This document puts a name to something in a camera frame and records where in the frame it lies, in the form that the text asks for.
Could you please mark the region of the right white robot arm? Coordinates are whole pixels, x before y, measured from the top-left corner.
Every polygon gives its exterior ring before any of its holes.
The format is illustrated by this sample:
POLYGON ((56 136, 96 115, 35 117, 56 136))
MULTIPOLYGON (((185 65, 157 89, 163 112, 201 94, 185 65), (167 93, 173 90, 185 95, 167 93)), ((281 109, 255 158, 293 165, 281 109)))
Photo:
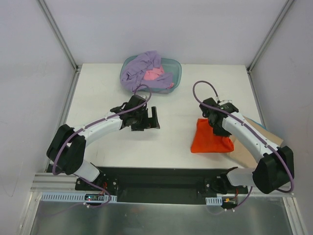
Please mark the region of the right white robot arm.
POLYGON ((275 190, 283 192, 281 187, 287 183, 291 185, 287 192, 293 191, 294 161, 289 147, 280 147, 262 135, 232 103, 220 104, 208 98, 200 102, 199 107, 215 135, 233 135, 257 163, 255 168, 234 167, 224 173, 220 180, 223 192, 231 193, 237 186, 250 186, 269 194, 275 190))

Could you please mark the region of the orange t shirt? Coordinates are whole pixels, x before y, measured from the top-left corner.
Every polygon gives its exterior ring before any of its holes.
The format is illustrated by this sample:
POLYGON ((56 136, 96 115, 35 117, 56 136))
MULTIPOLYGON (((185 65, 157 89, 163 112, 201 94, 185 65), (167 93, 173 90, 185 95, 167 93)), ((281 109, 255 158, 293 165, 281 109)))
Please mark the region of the orange t shirt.
POLYGON ((215 135, 208 120, 199 118, 190 150, 192 153, 230 153, 234 151, 234 144, 229 137, 215 135))

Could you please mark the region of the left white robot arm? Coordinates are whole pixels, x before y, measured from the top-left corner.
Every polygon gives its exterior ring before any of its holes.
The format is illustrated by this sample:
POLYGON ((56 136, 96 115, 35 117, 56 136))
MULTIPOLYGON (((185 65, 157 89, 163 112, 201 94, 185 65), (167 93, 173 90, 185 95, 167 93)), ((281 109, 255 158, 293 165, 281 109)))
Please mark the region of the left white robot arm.
POLYGON ((99 190, 104 180, 100 170, 84 159, 85 149, 103 136, 125 127, 130 127, 132 131, 159 129, 157 108, 151 107, 152 116, 149 117, 147 102, 148 99, 134 94, 129 101, 111 108, 99 120, 76 128, 67 124, 60 126, 46 152, 53 161, 52 173, 76 175, 85 179, 92 190, 99 190))

